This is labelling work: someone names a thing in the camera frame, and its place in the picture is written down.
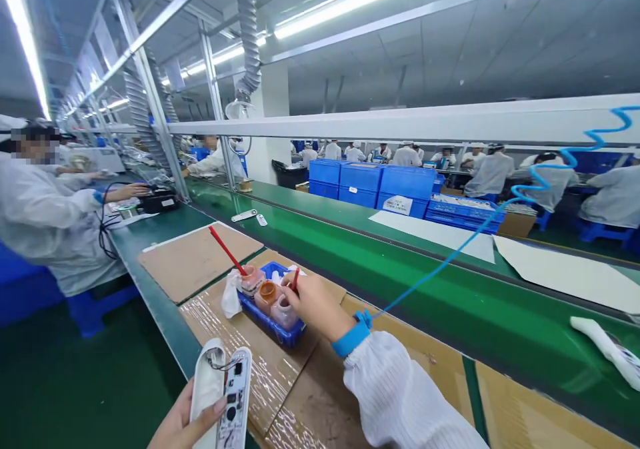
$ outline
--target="blue stool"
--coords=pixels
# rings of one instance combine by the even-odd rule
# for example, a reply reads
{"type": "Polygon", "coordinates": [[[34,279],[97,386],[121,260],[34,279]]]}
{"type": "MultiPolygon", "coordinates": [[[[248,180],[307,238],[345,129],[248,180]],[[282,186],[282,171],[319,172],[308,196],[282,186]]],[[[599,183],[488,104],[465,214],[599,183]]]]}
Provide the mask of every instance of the blue stool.
{"type": "Polygon", "coordinates": [[[580,240],[585,242],[593,242],[596,238],[603,237],[608,239],[616,239],[622,241],[622,249],[626,249],[635,229],[632,228],[620,228],[624,231],[614,231],[607,229],[606,224],[592,223],[591,221],[580,221],[582,226],[582,232],[580,233],[580,240]]]}
{"type": "Polygon", "coordinates": [[[545,213],[535,220],[535,224],[538,225],[539,230],[541,231],[547,230],[547,223],[549,222],[549,219],[551,218],[552,214],[553,213],[550,213],[545,209],[545,213]]]}
{"type": "Polygon", "coordinates": [[[83,338],[95,336],[105,328],[102,316],[114,309],[127,304],[131,299],[138,297],[138,288],[128,286],[109,296],[95,300],[91,291],[85,291],[77,296],[67,298],[69,314],[78,326],[83,338]]]}

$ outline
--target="cardboard sheet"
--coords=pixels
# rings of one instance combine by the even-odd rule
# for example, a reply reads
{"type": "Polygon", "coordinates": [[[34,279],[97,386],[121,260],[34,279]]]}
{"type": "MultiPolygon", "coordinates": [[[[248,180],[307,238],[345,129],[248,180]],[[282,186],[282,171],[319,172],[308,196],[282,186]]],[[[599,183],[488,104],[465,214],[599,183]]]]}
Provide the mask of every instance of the cardboard sheet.
{"type": "Polygon", "coordinates": [[[633,449],[543,395],[476,362],[491,449],[633,449]]]}
{"type": "MultiPolygon", "coordinates": [[[[272,250],[262,252],[249,264],[262,267],[271,261],[287,267],[295,264],[272,250]]],[[[301,269],[313,274],[302,266],[301,269]]],[[[346,294],[343,288],[329,281],[327,287],[337,301],[342,301],[346,294]]],[[[249,420],[264,436],[307,363],[319,335],[307,328],[295,350],[285,350],[246,314],[225,318],[221,308],[224,288],[224,280],[217,282],[183,304],[180,311],[202,345],[213,337],[219,337],[228,356],[242,346],[251,349],[253,365],[249,420]]]]}
{"type": "MultiPolygon", "coordinates": [[[[263,247],[261,242],[222,223],[213,225],[238,261],[263,247]]],[[[233,267],[207,226],[145,249],[138,262],[175,303],[188,299],[233,267]]]]}
{"type": "MultiPolygon", "coordinates": [[[[347,295],[341,306],[350,314],[373,307],[347,295]]],[[[449,403],[473,425],[462,356],[456,350],[384,315],[375,330],[390,332],[407,347],[412,359],[432,377],[449,403]]],[[[344,365],[322,340],[298,377],[267,433],[274,448],[370,448],[362,427],[357,399],[343,383],[344,365]]]]}
{"type": "Polygon", "coordinates": [[[522,279],[629,314],[640,314],[640,286],[608,264],[494,236],[522,279]]]}
{"type": "MultiPolygon", "coordinates": [[[[379,211],[371,216],[374,223],[379,223],[398,231],[406,232],[412,236],[425,239],[441,246],[451,249],[458,249],[464,242],[471,237],[473,231],[466,229],[446,226],[444,224],[424,221],[409,216],[403,216],[387,211],[379,211]]],[[[493,241],[488,234],[478,234],[471,243],[462,251],[469,256],[482,259],[484,261],[495,264],[493,257],[493,241]]]]}

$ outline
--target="green conveyor belt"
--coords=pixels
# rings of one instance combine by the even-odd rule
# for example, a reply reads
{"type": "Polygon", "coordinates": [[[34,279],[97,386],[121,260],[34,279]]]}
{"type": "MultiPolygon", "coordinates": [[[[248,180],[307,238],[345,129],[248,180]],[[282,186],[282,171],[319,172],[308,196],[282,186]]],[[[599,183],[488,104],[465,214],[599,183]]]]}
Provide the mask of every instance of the green conveyor belt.
{"type": "MultiPolygon", "coordinates": [[[[253,218],[240,222],[239,229],[324,272],[378,306],[392,301],[439,261],[360,232],[395,239],[440,256],[450,251],[373,223],[368,220],[373,210],[340,201],[255,185],[254,197],[273,197],[275,204],[297,207],[311,216],[307,217],[203,181],[189,179],[188,186],[194,205],[223,222],[256,209],[268,225],[261,227],[253,218]],[[315,217],[338,220],[337,224],[353,230],[315,217]]],[[[638,443],[640,394],[585,336],[569,326],[569,317],[595,319],[636,354],[640,354],[640,328],[523,287],[526,285],[519,282],[499,254],[495,267],[490,268],[495,277],[487,275],[487,263],[464,255],[460,261],[477,270],[450,265],[392,313],[638,443]]],[[[627,273],[637,277],[635,271],[627,273]]]]}

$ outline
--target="factory worker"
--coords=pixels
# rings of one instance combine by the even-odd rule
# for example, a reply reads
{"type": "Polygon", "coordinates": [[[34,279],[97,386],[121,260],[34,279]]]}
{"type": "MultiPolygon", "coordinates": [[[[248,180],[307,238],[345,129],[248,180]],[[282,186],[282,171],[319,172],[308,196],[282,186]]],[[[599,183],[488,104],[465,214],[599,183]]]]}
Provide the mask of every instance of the factory worker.
{"type": "Polygon", "coordinates": [[[354,141],[345,149],[347,161],[364,161],[367,157],[360,151],[360,141],[354,141]]]}
{"type": "Polygon", "coordinates": [[[342,149],[338,146],[337,139],[331,139],[331,142],[325,147],[325,159],[342,159],[342,149]]]}
{"type": "Polygon", "coordinates": [[[414,144],[413,145],[413,149],[415,150],[416,153],[418,153],[418,159],[420,161],[424,161],[425,160],[425,150],[422,149],[419,145],[414,144]]]}
{"type": "MultiPolygon", "coordinates": [[[[536,173],[549,184],[549,189],[545,191],[523,191],[525,196],[535,199],[536,205],[534,207],[539,211],[540,208],[545,209],[549,213],[555,212],[555,207],[560,203],[562,196],[565,193],[565,189],[568,186],[575,186],[580,182],[580,178],[575,171],[561,163],[564,168],[545,168],[539,167],[541,165],[557,165],[556,153],[543,153],[538,155],[533,164],[536,173]]],[[[513,173],[512,179],[527,179],[531,180],[534,185],[538,185],[538,182],[533,179],[530,168],[518,169],[513,173]]]]}
{"type": "Polygon", "coordinates": [[[313,150],[313,143],[305,141],[305,148],[298,153],[302,157],[302,165],[306,169],[309,168],[309,161],[318,159],[318,153],[313,150]]]}
{"type": "Polygon", "coordinates": [[[449,165],[454,165],[456,159],[455,155],[453,154],[453,148],[442,148],[442,151],[439,153],[435,153],[433,157],[431,157],[431,160],[438,163],[439,161],[442,161],[443,158],[449,159],[449,165]]]}
{"type": "Polygon", "coordinates": [[[465,155],[462,156],[461,167],[472,169],[475,163],[484,159],[487,155],[482,152],[483,147],[485,147],[483,143],[473,143],[471,145],[471,152],[465,153],[465,155]]]}
{"type": "Polygon", "coordinates": [[[498,195],[514,170],[513,159],[505,154],[505,145],[490,144],[489,155],[478,161],[471,170],[473,178],[465,185],[465,194],[471,198],[498,195]]]}
{"type": "MultiPolygon", "coordinates": [[[[218,144],[218,138],[216,136],[206,136],[204,145],[211,149],[212,153],[202,161],[189,165],[185,170],[183,170],[182,175],[184,177],[192,174],[199,175],[203,173],[213,173],[215,171],[220,173],[225,172],[225,157],[222,153],[222,145],[218,144]]],[[[235,148],[237,146],[237,142],[230,139],[229,145],[231,148],[235,148]]],[[[245,174],[245,169],[242,167],[238,154],[236,154],[235,151],[229,152],[231,153],[231,170],[233,171],[234,178],[244,181],[247,175],[245,174]]]]}
{"type": "Polygon", "coordinates": [[[640,165],[611,169],[587,181],[601,188],[582,203],[578,215],[586,221],[623,228],[640,226],[640,165]]]}
{"type": "Polygon", "coordinates": [[[422,160],[418,157],[418,153],[416,153],[413,148],[413,141],[403,141],[402,147],[398,148],[393,155],[393,161],[391,161],[392,165],[395,166],[414,166],[421,167],[422,160]]]}
{"type": "MultiPolygon", "coordinates": [[[[149,192],[144,184],[117,187],[103,194],[71,190],[42,170],[59,138],[51,123],[23,122],[0,143],[0,239],[31,264],[46,266],[69,297],[116,279],[127,271],[99,244],[103,203],[149,192]]],[[[106,238],[107,250],[109,241],[106,238]]]]}
{"type": "Polygon", "coordinates": [[[388,163],[389,159],[391,159],[391,149],[389,149],[387,143],[381,143],[367,157],[367,161],[373,161],[374,163],[388,163]]]}

